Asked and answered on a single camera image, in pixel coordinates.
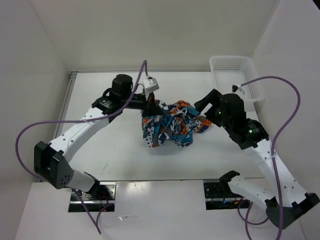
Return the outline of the colourful patterned shorts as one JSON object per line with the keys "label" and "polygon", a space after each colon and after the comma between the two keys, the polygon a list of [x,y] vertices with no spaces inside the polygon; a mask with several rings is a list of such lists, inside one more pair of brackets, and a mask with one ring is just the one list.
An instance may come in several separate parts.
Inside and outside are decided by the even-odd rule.
{"label": "colourful patterned shorts", "polygon": [[193,105],[184,100],[166,104],[157,99],[155,103],[164,114],[147,116],[141,121],[142,138],[148,147],[159,147],[167,140],[181,148],[187,147],[193,143],[194,133],[202,134],[212,125]]}

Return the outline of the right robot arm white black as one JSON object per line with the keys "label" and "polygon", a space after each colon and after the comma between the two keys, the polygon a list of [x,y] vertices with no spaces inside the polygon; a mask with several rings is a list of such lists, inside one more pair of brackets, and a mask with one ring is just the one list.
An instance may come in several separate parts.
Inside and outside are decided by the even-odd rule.
{"label": "right robot arm white black", "polygon": [[308,193],[293,177],[281,158],[272,152],[272,141],[263,126],[247,117],[244,101],[234,93],[221,94],[213,89],[194,106],[218,127],[224,128],[230,139],[251,157],[270,188],[250,182],[235,170],[219,178],[219,191],[225,197],[241,195],[265,210],[268,219],[284,230],[315,207],[320,199]]}

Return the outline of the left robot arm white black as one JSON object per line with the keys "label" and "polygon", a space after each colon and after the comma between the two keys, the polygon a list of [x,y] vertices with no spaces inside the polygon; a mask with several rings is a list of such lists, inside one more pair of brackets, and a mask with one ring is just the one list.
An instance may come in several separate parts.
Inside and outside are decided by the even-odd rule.
{"label": "left robot arm white black", "polygon": [[131,76],[118,74],[110,88],[97,98],[87,111],[66,132],[48,143],[38,142],[34,147],[34,171],[56,189],[70,188],[81,191],[89,200],[108,191],[100,181],[87,172],[70,166],[77,151],[98,131],[109,125],[124,109],[140,110],[143,117],[162,115],[154,92],[159,89],[153,77],[143,81],[143,92],[136,93],[137,85]]}

